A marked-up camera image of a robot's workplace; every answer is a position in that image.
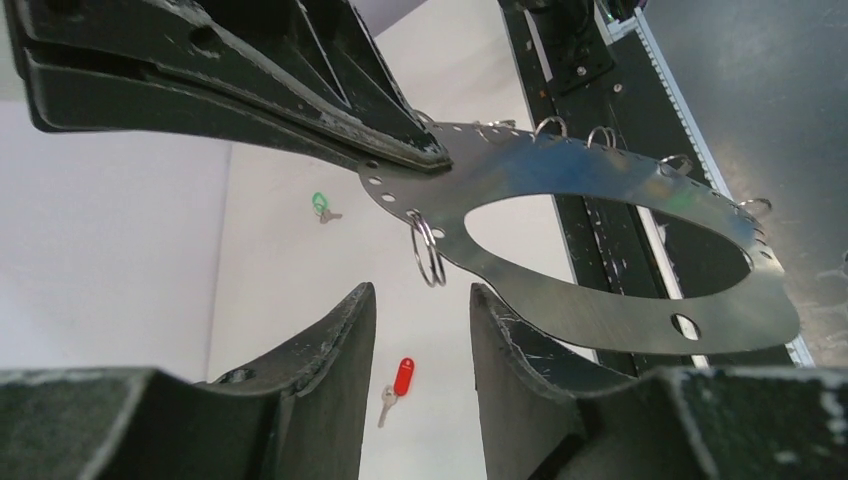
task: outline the black metal frame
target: black metal frame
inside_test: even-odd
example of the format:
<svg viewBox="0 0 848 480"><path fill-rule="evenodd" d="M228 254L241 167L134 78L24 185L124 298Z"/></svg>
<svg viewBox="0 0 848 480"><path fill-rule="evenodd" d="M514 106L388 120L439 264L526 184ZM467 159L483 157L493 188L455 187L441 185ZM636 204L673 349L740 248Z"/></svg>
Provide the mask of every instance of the black metal frame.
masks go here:
<svg viewBox="0 0 848 480"><path fill-rule="evenodd" d="M672 154L697 158L674 105L635 32L609 46L615 59L614 68L601 75L587 75L584 84L575 88L571 76L560 80L557 71L570 72L577 65L568 68L558 60L549 61L558 68L552 69L550 82L545 80L523 8L508 1L502 1L501 6L534 123L549 116L560 116L568 125L569 135L578 138L586 138L596 126L610 126L617 132L619 145L627 150L656 158ZM556 44L546 45L545 55L549 60L561 56L558 48ZM695 168L689 176L708 183L700 163L693 163ZM563 195L556 196L556 205L578 284L625 295L667 298L635 207ZM735 246L686 222L659 215L656 218L665 226L666 250L684 296L716 293L747 274L747 263ZM628 375L641 375L659 365L691 365L689 357L603 351L598 352L598 359L601 364ZM714 355L709 361L711 365L793 364L782 346Z"/></svg>
<svg viewBox="0 0 848 480"><path fill-rule="evenodd" d="M187 133L351 170L372 154L423 171L450 167L348 0L4 6L42 131Z"/></svg>
<svg viewBox="0 0 848 480"><path fill-rule="evenodd" d="M0 477L356 479L376 319L363 283L210 384L151 368L0 372Z"/></svg>
<svg viewBox="0 0 848 480"><path fill-rule="evenodd" d="M660 367L637 380L562 348L484 285L471 286L470 310L490 480L848 471L845 438L821 408L848 402L845 370Z"/></svg>

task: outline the red keychain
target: red keychain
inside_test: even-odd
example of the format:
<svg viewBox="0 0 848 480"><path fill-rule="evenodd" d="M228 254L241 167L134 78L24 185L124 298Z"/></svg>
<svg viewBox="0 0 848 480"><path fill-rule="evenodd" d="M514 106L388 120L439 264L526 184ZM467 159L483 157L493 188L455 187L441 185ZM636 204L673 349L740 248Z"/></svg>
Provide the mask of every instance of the red keychain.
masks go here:
<svg viewBox="0 0 848 480"><path fill-rule="evenodd" d="M409 383L412 381L412 372L415 371L415 362L411 358L400 361L398 375L395 377L395 394L399 397L406 395L409 391Z"/></svg>

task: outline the metal bracket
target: metal bracket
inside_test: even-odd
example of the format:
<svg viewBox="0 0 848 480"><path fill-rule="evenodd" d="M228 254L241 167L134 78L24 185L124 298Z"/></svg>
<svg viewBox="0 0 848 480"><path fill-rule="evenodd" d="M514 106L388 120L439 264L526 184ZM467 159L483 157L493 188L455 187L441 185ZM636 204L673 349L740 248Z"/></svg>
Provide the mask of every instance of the metal bracket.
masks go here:
<svg viewBox="0 0 848 480"><path fill-rule="evenodd" d="M359 166L368 194L410 222L420 212L444 232L437 249L486 279L521 317L583 347L637 353L701 355L754 350L791 340L798 315L783 291L774 252L756 238L759 225L732 201L657 160L579 140L480 124L430 127L454 168L435 176L377 161ZM712 230L750 259L751 273L714 295L681 300L590 290L515 265L479 246L465 228L471 210L523 195L571 194L631 203ZM698 339L675 326L691 321Z"/></svg>

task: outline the dark panel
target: dark panel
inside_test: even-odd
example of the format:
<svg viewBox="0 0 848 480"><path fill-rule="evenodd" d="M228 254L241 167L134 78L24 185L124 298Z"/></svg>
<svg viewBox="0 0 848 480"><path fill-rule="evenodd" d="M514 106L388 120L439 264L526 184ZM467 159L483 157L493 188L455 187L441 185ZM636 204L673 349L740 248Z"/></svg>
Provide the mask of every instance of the dark panel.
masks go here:
<svg viewBox="0 0 848 480"><path fill-rule="evenodd" d="M296 135L308 130L331 148L341 143L420 170L450 166L447 152L403 98L348 0L255 0L248 8L227 0L177 7L164 0L5 0L4 5L34 124L46 131L135 124L215 136L217 124L230 123L233 113L210 119L167 101L156 103L159 117L137 121L133 102L143 105L147 98L130 88L133 83L169 82L176 96L200 90L205 95L195 97L202 101L226 97L235 115L242 113L239 106L249 115L258 111L277 129L291 126ZM49 74L55 71L98 81L70 83ZM99 89L84 88L107 79L123 101L105 104L92 94ZM110 108L117 113L110 114ZM224 138L257 140L255 134L242 135L235 129Z"/></svg>
<svg viewBox="0 0 848 480"><path fill-rule="evenodd" d="M479 284L471 345L489 479L848 475L848 370L663 367L632 379L561 348Z"/></svg>
<svg viewBox="0 0 848 480"><path fill-rule="evenodd" d="M707 183L689 137L638 36L631 33L612 48L623 79L621 93L609 96L609 109L624 148L654 158L685 154L694 163L689 177ZM742 252L720 236L664 215L655 217L665 228L666 251L684 297L720 292L747 275L748 265ZM714 355L709 359L715 365L792 364L784 347Z"/></svg>
<svg viewBox="0 0 848 480"><path fill-rule="evenodd" d="M653 0L646 15L733 195L775 205L763 223L816 362L848 365L845 2Z"/></svg>
<svg viewBox="0 0 848 480"><path fill-rule="evenodd" d="M375 321L374 288L360 285L213 384L153 369L0 372L0 478L357 478Z"/></svg>

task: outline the oval cutout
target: oval cutout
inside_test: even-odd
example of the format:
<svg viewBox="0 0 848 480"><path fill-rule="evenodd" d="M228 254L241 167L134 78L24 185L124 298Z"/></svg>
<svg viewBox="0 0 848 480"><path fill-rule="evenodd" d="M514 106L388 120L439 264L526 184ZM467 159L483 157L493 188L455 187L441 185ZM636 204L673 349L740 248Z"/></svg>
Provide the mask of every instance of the oval cutout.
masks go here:
<svg viewBox="0 0 848 480"><path fill-rule="evenodd" d="M556 197L574 198L570 195L557 195ZM631 204L612 200L603 200L603 202L633 207ZM723 236L685 220L671 219L665 215L653 213L659 227L657 233L663 243L668 241L669 236L672 236L672 238L678 237L675 239L674 249L672 251L666 249L666 254L671 264L674 265L672 274L676 275L683 271L697 272L697 282L688 282L686 285L681 285L684 289L684 297L704 297L727 290L741 282L751 272L751 263L748 256ZM604 225L598 225L597 221L592 223L594 223L591 225L592 228L596 229L594 232L569 232L571 241L568 243L574 243L575 249L573 254L569 254L565 248L566 233L560 228L559 214L555 208L552 195L530 195L501 200L476 208L465 217L465 227L469 235L484 249L512 263L569 283L578 283L572 273L574 271L571 266L572 257L576 259L575 261L584 262L581 267L585 269L584 271L600 271L601 266L595 267L594 265L599 261L597 253L595 253L594 258L589 258L586 254L581 254L578 248L580 241L591 240L592 244L589 247L594 246L595 251L597 251L597 246L594 244L598 239L594 237L594 233L624 232L631 235L632 240L629 244L631 248L644 245L645 251L650 252L646 241L636 243L636 237L631 233L632 229L604 228ZM697 240L698 245L693 245L692 240L684 241L692 238ZM604 282L606 285L603 285L603 288L597 285L584 286L601 291L610 291L609 283L611 282L609 279L616 275L625 286L630 284L639 287L639 290L628 291L626 295L642 298L666 298L664 295L660 295L665 289L659 282L661 277L657 276L659 270L654 258L646 254L642 254L641 258L635 257L635 252L632 249L626 250L622 248L621 244L615 245L614 241L607 240L605 244L618 248L618 251L627 251L634 257L628 259L619 256L615 259L608 259L607 264L603 265L603 271L607 273L607 282ZM719 253L721 254L720 260L717 259ZM593 262L593 265L587 265L590 261ZM616 286L620 285L620 283L614 281L612 283ZM658 283L660 286L651 285L651 283ZM621 294L620 289L615 288L613 290L613 293Z"/></svg>

